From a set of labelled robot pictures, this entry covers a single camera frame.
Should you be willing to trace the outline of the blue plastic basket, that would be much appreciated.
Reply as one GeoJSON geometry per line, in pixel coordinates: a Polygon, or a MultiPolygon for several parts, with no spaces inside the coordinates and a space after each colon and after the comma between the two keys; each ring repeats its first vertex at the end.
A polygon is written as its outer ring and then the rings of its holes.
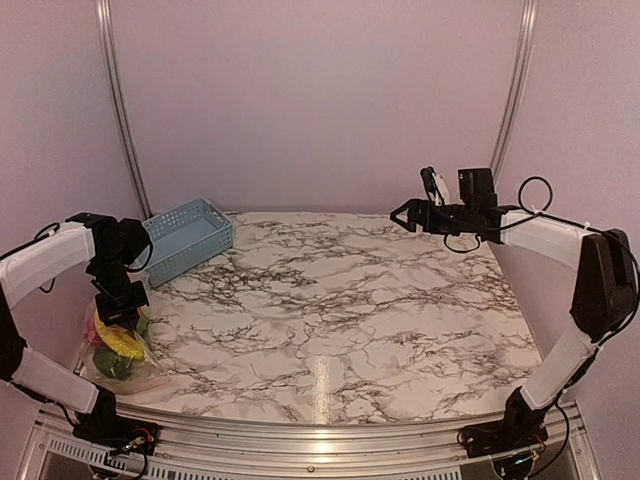
{"type": "Polygon", "coordinates": [[[196,198],[145,220],[153,252],[145,271],[152,288],[233,246],[233,226],[212,202],[196,198]]]}

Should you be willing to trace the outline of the fake green lettuce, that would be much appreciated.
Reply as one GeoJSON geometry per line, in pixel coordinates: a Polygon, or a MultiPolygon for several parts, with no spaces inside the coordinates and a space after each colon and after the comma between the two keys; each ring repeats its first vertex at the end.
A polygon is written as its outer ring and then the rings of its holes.
{"type": "Polygon", "coordinates": [[[138,319],[135,321],[134,330],[139,336],[145,337],[149,333],[150,325],[151,321],[148,316],[140,313],[138,319]]]}

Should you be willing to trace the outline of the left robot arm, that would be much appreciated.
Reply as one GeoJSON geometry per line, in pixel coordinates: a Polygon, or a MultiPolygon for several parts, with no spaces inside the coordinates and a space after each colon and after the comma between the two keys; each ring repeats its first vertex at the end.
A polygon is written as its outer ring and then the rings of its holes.
{"type": "Polygon", "coordinates": [[[74,373],[39,351],[21,332],[14,316],[29,300],[51,293],[68,273],[83,271],[88,286],[65,289],[65,299],[49,301],[53,311],[35,309],[34,325],[51,330],[54,340],[70,332],[63,314],[71,313],[90,292],[99,321],[132,331],[149,300],[133,264],[151,251],[149,233],[136,219],[81,212],[52,223],[28,242],[1,256],[1,380],[40,401],[52,401],[79,415],[106,445],[125,438],[126,423],[116,414],[113,393],[74,373]]]}

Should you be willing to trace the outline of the clear zip top bag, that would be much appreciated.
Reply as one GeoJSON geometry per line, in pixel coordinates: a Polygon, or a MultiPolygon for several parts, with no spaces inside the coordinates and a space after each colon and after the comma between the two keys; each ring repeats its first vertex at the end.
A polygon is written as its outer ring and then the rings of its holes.
{"type": "Polygon", "coordinates": [[[166,368],[150,348],[149,308],[140,307],[132,327],[106,326],[91,302],[85,314],[79,375],[115,395],[147,394],[167,387],[166,368]]]}

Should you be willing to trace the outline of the fake yellow banana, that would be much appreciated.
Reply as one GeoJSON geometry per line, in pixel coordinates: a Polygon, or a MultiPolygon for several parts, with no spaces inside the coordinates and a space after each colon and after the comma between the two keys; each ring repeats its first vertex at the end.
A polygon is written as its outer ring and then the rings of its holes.
{"type": "Polygon", "coordinates": [[[98,317],[94,317],[94,328],[102,342],[119,356],[141,360],[145,356],[143,342],[135,333],[120,326],[106,326],[98,317]]]}

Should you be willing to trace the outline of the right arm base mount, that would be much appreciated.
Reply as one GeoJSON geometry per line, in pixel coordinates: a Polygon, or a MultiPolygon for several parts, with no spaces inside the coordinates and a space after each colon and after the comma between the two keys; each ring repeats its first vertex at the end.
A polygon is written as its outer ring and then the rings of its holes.
{"type": "Polygon", "coordinates": [[[513,427],[503,420],[464,426],[458,431],[456,438],[458,444],[465,449],[468,458],[542,445],[547,439],[547,429],[541,423],[513,427]]]}

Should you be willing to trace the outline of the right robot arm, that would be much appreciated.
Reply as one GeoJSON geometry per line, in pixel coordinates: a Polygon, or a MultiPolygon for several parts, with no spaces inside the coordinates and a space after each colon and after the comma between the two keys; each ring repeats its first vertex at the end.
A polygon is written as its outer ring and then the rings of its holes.
{"type": "Polygon", "coordinates": [[[639,262],[627,234],[549,213],[549,207],[499,201],[488,168],[457,173],[459,198],[445,194],[431,167],[420,172],[424,195],[390,213],[404,230],[421,230],[448,241],[468,234],[477,243],[523,252],[554,266],[568,281],[566,324],[534,373],[510,396],[495,438],[515,448],[529,437],[540,417],[580,382],[597,357],[629,326],[639,309],[639,262]]]}

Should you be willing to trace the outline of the left aluminium corner post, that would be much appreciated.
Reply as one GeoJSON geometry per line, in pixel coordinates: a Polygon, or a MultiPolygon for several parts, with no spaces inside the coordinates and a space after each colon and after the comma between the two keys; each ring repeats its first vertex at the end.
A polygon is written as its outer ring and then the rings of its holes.
{"type": "Polygon", "coordinates": [[[124,151],[126,168],[131,179],[134,196],[140,213],[144,219],[149,219],[153,216],[153,212],[145,188],[126,106],[118,63],[111,2],[108,0],[97,0],[95,7],[106,79],[110,90],[116,126],[124,151]]]}

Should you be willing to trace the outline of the aluminium front frame rail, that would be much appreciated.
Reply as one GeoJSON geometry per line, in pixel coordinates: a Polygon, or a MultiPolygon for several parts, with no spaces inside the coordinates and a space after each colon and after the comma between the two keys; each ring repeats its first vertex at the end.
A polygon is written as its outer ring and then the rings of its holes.
{"type": "Polygon", "coordinates": [[[601,473],[575,403],[551,410],[548,439],[530,448],[471,459],[459,430],[498,419],[368,425],[304,425],[224,420],[125,405],[127,417],[158,424],[155,452],[109,457],[105,447],[72,436],[63,414],[40,409],[19,479],[496,479],[508,461],[534,453],[538,479],[599,479],[601,473]]]}

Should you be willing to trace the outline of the aluminium corner post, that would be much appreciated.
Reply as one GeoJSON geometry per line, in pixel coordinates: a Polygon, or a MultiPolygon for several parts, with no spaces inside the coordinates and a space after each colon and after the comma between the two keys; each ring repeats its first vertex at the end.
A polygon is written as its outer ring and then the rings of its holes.
{"type": "Polygon", "coordinates": [[[134,196],[140,213],[144,219],[149,219],[153,216],[153,212],[145,188],[126,106],[118,63],[111,2],[108,0],[97,0],[95,7],[106,79],[110,90],[116,126],[124,151],[126,168],[131,179],[134,196]]]}
{"type": "Polygon", "coordinates": [[[525,90],[532,58],[538,10],[539,2],[537,0],[523,2],[507,99],[490,161],[490,169],[495,180],[500,177],[505,166],[518,109],[525,90]]]}

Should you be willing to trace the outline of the right aluminium corner post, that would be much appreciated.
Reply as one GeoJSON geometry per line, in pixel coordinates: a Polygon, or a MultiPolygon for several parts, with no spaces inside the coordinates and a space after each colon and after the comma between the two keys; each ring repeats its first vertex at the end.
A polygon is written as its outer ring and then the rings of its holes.
{"type": "Polygon", "coordinates": [[[490,169],[495,180],[500,177],[505,166],[518,109],[525,90],[532,58],[538,10],[539,2],[537,0],[523,2],[507,99],[490,161],[490,169]]]}

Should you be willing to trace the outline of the fake red food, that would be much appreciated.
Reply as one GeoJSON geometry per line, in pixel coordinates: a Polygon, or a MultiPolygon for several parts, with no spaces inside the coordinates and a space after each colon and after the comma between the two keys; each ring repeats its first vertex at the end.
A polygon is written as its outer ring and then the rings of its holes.
{"type": "Polygon", "coordinates": [[[95,330],[95,326],[89,323],[84,326],[83,340],[92,348],[98,348],[103,344],[99,334],[95,330]]]}

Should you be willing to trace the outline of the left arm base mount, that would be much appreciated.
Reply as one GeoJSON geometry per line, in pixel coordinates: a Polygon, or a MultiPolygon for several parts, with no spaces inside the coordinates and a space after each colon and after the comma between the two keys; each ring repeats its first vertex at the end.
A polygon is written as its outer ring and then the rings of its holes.
{"type": "Polygon", "coordinates": [[[111,430],[89,427],[78,422],[73,428],[76,438],[109,447],[112,451],[144,453],[151,456],[156,448],[160,427],[153,422],[117,417],[111,430]]]}

